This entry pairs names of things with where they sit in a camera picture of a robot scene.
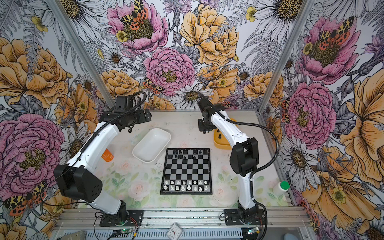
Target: table surface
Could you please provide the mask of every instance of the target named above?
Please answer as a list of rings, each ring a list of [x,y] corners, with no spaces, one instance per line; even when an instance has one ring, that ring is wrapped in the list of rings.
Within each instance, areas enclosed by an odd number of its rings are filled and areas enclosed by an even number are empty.
[[[214,146],[213,132],[203,134],[197,126],[201,118],[198,111],[155,112],[152,121],[134,126],[132,133],[122,130],[108,150],[114,155],[111,162],[102,159],[96,169],[96,176],[103,182],[103,188],[112,196],[123,200],[127,208],[159,207],[236,207],[238,200],[238,177],[229,164],[231,150]],[[228,111],[228,115],[242,122],[258,123],[254,112]],[[143,163],[132,155],[134,146],[153,128],[161,128],[171,134],[167,147],[210,148],[212,170],[212,195],[160,195],[165,150],[152,163]],[[257,127],[239,126],[248,137],[255,137],[259,144],[259,158],[262,166],[271,155],[262,130]],[[274,165],[255,176],[255,199],[266,206],[288,206],[284,194],[276,195],[272,188],[279,182]]]

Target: chessboard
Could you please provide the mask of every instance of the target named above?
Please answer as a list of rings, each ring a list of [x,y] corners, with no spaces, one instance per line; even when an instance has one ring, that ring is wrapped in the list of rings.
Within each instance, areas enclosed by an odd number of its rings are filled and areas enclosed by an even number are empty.
[[[212,195],[209,148],[167,148],[160,194]]]

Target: clock face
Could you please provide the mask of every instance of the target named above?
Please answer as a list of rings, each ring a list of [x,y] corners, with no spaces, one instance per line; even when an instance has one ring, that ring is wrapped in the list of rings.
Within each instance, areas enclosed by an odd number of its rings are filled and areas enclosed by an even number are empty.
[[[183,233],[183,230],[176,224],[172,224],[172,226],[169,228],[167,232],[167,236],[171,240],[178,240]]]

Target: pink peony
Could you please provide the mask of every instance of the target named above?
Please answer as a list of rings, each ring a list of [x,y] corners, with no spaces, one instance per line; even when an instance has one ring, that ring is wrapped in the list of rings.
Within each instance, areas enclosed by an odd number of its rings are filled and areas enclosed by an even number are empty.
[[[56,182],[53,170],[59,164],[60,128],[38,114],[24,114],[0,123],[0,197],[26,195],[46,180]]]
[[[287,135],[300,138],[311,150],[327,141],[336,124],[332,95],[321,83],[300,83],[290,98],[288,115]]]
[[[168,96],[175,95],[176,90],[186,85],[192,85],[195,79],[192,60],[172,48],[157,49],[143,64],[147,70],[147,78],[153,84],[163,87],[163,93]]]
[[[319,33],[321,31],[333,32],[342,23],[336,20],[330,22],[329,19],[321,17],[310,30],[310,35],[306,36],[303,54],[296,62],[296,71],[305,76],[309,76],[314,81],[322,81],[329,85],[341,78],[356,61],[358,54],[353,54],[356,49],[356,42],[360,31],[356,30],[356,18],[349,30],[350,36],[340,45],[330,44],[327,49],[321,50],[319,45]]]
[[[125,55],[128,56],[151,52],[167,44],[169,26],[166,17],[161,18],[153,3],[151,6],[144,0],[143,3],[144,8],[148,9],[148,19],[144,20],[138,30],[125,28],[120,20],[123,16],[132,15],[134,11],[132,2],[129,7],[124,3],[122,8],[116,6],[107,9],[108,24],[112,26],[109,28],[110,33],[116,35],[118,38],[116,41],[123,44],[126,49]]]

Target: green bottle cap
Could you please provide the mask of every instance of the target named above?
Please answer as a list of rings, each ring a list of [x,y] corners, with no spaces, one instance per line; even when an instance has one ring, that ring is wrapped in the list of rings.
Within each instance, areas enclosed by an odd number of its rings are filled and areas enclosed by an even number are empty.
[[[282,189],[284,189],[284,190],[288,190],[288,189],[289,189],[289,183],[286,182],[286,181],[282,181],[282,182],[280,183],[280,187],[281,187]]]

